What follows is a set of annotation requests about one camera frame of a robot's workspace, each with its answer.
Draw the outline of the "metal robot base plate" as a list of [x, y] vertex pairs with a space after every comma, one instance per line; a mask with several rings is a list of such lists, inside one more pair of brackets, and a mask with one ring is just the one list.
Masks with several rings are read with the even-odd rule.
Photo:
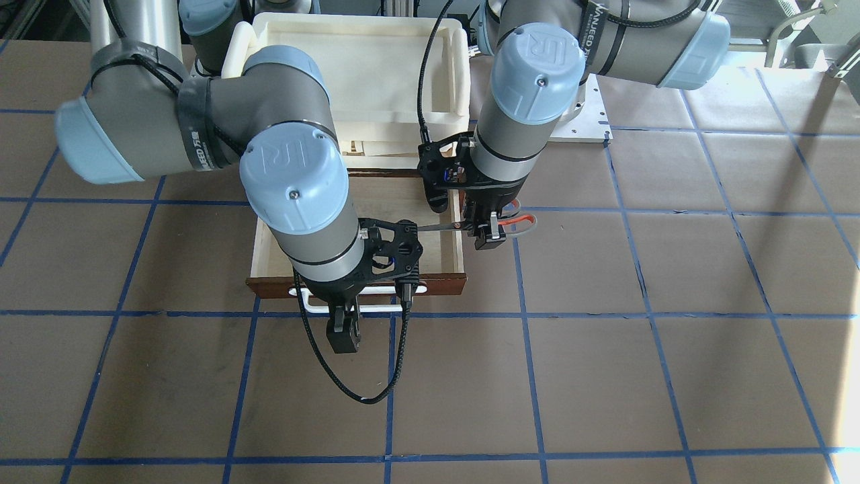
[[590, 74], [578, 95], [559, 119], [551, 142], [602, 143], [613, 138], [596, 74]]

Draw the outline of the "black gripper at drawer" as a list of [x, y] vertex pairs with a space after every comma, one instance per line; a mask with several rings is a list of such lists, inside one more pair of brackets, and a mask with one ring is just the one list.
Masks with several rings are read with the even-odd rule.
[[329, 282], [306, 280], [311, 294], [326, 301], [329, 318], [326, 337], [334, 353], [356, 353], [361, 340], [357, 323], [360, 320], [357, 295], [368, 285], [365, 269], [354, 269], [344, 278]]

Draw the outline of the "far robot arm blue cap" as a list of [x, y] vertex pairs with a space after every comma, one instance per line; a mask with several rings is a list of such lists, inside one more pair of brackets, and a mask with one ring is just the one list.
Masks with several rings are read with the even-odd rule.
[[65, 102], [55, 133], [89, 183], [125, 184], [237, 166], [250, 206], [293, 267], [299, 305], [326, 303], [327, 337], [354, 353], [362, 291], [392, 282], [402, 328], [420, 287], [418, 226], [361, 217], [333, 96], [298, 47], [261, 47], [220, 76], [237, 1], [95, 1], [89, 95]]

